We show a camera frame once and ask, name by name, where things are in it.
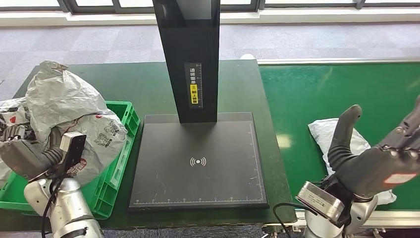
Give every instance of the red sticker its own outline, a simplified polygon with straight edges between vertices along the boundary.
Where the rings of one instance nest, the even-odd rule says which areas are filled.
[[[412,178],[414,178],[415,176],[417,176],[417,174],[403,174],[403,173],[393,174],[389,176],[387,179],[385,179],[384,183],[385,184],[405,183],[411,180]]]

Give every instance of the green table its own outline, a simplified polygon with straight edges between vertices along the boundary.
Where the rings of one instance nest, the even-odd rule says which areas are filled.
[[[279,62],[260,66],[280,154],[292,196],[305,181],[327,173],[322,153],[307,125],[337,118],[359,104],[355,128],[377,144],[414,108],[420,94],[420,62]],[[397,200],[377,210],[420,210],[420,177],[394,189]]]
[[[130,101],[142,119],[147,114],[175,114],[176,107],[166,64],[116,63],[71,65],[71,72],[91,83],[106,100]],[[16,93],[25,94],[28,77]],[[255,60],[227,60],[219,68],[219,112],[252,112],[260,146],[262,170],[270,206],[291,201],[291,194],[274,134],[259,68]],[[137,134],[111,217],[102,228],[132,229],[178,226],[274,223],[270,209],[219,209],[128,213],[128,199],[140,144]],[[280,211],[284,222],[293,222],[293,208]],[[0,231],[39,230],[38,217],[1,211]]]

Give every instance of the crumpled plastic bag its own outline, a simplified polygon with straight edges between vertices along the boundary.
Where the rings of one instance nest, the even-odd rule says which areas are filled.
[[[308,125],[309,131],[311,132],[312,137],[315,139],[319,145],[323,156],[322,159],[325,162],[327,167],[328,174],[333,174],[334,171],[329,165],[328,162],[328,150],[331,146],[332,136],[334,134],[335,127],[337,126],[338,118],[316,120]],[[356,129],[353,129],[352,138],[350,140],[350,150],[353,154],[359,155],[365,150],[369,149],[369,143],[357,132]],[[397,196],[392,193],[392,190],[380,192],[378,194],[378,205],[389,204],[394,202],[397,199]]]
[[[53,127],[57,127],[61,134],[74,131],[85,134],[81,162],[67,171],[81,185],[91,182],[107,168],[127,138],[127,130],[118,116],[106,107],[100,93],[79,76],[67,71],[66,66],[56,62],[40,64],[39,72],[28,85],[25,98],[7,100],[0,105],[9,105],[15,111],[14,114],[0,114],[4,121],[2,127],[0,120],[0,138],[2,131],[3,135],[7,131],[15,133],[17,123],[25,126],[18,131],[27,135],[22,137],[37,140],[41,150],[48,148]],[[9,119],[12,117],[15,117],[14,123]],[[0,179],[7,179],[8,175],[1,171],[1,164]]]
[[[108,111],[100,93],[66,69],[56,62],[42,62],[25,95],[31,127],[44,146],[54,126],[86,114]]]

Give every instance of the yellow label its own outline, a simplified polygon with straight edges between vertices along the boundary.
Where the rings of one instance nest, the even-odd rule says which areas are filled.
[[[190,84],[190,92],[191,92],[191,104],[198,104],[198,92],[197,92],[196,84]]]

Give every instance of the black cable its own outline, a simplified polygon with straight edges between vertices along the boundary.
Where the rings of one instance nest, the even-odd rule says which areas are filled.
[[[55,196],[57,195],[58,189],[60,188],[61,183],[63,182],[64,178],[65,178],[65,176],[63,176],[59,179],[59,181],[57,183],[57,186],[55,187],[54,191],[51,193],[51,196],[48,199],[47,205],[45,206],[45,210],[44,210],[44,213],[43,213],[42,219],[41,219],[41,236],[42,236],[42,238],[46,238],[45,237],[45,235],[46,235],[46,233],[45,233],[45,220],[47,219],[48,210],[50,209],[51,204],[53,203],[53,200],[55,199]]]
[[[280,202],[280,203],[276,204],[276,205],[273,207],[273,213],[274,213],[275,217],[277,218],[278,222],[281,224],[281,226],[282,226],[282,227],[283,227],[283,229],[285,230],[285,232],[286,232],[286,234],[287,234],[288,238],[292,238],[292,237],[291,237],[291,235],[290,235],[289,231],[286,229],[286,226],[284,225],[284,223],[281,221],[281,219],[279,218],[279,216],[278,216],[278,215],[277,215],[277,213],[276,213],[276,209],[277,209],[278,207],[281,207],[281,206],[296,207],[296,208],[300,208],[300,209],[304,209],[304,210],[310,211],[310,212],[314,213],[315,215],[317,215],[317,213],[316,213],[316,212],[314,212],[312,209],[310,209],[310,208],[308,208],[308,207],[306,207],[306,206],[304,206],[304,205],[301,205],[301,204],[297,204],[297,203],[293,203],[293,202]]]

